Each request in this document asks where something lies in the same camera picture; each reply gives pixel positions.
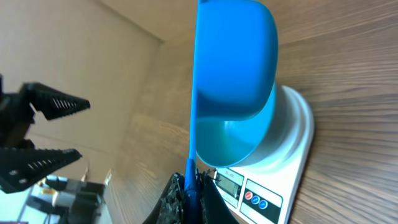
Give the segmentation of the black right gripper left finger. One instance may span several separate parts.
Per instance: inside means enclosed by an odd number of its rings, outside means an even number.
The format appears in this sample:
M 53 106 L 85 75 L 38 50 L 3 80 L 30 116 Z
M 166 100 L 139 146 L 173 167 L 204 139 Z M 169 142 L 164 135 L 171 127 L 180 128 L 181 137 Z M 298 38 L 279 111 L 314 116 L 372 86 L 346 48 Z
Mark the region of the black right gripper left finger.
M 181 224 L 183 223 L 184 176 L 171 175 L 154 209 L 143 224 Z

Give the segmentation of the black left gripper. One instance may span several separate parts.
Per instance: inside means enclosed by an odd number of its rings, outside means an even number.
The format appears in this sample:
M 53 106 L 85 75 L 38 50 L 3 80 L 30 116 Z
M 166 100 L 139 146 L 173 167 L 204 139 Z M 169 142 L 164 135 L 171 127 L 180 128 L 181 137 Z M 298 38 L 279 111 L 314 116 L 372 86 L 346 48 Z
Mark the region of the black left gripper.
M 25 138 L 34 124 L 30 104 L 48 121 L 91 107 L 86 99 L 37 82 L 24 83 L 17 92 L 5 92 L 1 75 L 1 190 L 6 194 L 24 191 L 81 158 L 76 149 L 33 149 L 34 143 Z

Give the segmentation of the blue plastic measuring scoop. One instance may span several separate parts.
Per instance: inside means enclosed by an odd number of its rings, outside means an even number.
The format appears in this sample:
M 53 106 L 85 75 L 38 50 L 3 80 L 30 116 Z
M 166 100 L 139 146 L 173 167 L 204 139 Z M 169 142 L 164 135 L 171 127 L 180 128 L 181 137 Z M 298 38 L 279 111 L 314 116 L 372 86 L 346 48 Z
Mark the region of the blue plastic measuring scoop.
M 274 18 L 257 1 L 198 1 L 184 221 L 200 223 L 198 121 L 243 121 L 271 94 L 278 57 Z

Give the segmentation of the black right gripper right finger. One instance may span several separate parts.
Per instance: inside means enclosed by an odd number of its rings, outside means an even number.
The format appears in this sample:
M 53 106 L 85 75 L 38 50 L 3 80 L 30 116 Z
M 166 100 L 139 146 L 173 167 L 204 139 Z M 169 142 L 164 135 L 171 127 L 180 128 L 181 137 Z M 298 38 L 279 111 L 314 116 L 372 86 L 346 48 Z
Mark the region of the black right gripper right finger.
M 211 173 L 216 169 L 208 169 L 198 175 L 200 190 L 200 218 L 203 224 L 238 224 L 239 222 L 219 193 Z

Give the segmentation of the white digital kitchen scale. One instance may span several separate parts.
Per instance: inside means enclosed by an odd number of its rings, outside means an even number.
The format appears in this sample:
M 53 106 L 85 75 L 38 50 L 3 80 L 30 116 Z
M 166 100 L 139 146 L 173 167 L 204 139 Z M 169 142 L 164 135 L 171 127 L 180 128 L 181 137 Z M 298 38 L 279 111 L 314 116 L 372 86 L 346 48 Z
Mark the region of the white digital kitchen scale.
M 310 151 L 315 123 L 312 109 L 296 90 L 282 86 L 287 129 L 267 158 L 244 167 L 220 168 L 214 184 L 234 217 L 247 223 L 289 222 Z

